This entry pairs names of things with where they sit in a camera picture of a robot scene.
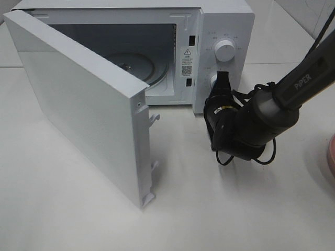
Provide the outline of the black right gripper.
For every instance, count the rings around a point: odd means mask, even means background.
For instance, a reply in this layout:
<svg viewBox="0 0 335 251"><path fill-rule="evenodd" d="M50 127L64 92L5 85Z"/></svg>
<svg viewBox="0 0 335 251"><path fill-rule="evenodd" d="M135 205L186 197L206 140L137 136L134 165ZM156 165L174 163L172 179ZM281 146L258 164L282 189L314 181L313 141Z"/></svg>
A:
<svg viewBox="0 0 335 251"><path fill-rule="evenodd" d="M212 90L204 106L204 119L209 131L215 130L216 124L221 118L221 113L227 109L237 110L237 104L231 94L229 72L217 71Z"/></svg>

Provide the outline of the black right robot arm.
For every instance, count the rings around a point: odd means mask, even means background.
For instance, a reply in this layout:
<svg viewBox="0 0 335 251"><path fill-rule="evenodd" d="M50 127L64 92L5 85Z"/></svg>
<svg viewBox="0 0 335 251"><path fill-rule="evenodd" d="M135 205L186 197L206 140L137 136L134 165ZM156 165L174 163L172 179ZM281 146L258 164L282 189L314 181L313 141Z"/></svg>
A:
<svg viewBox="0 0 335 251"><path fill-rule="evenodd" d="M333 82L333 32L277 84L256 85L248 94L232 90L229 73L218 71L204 106L211 149L257 159L267 142L297 123L300 107Z"/></svg>

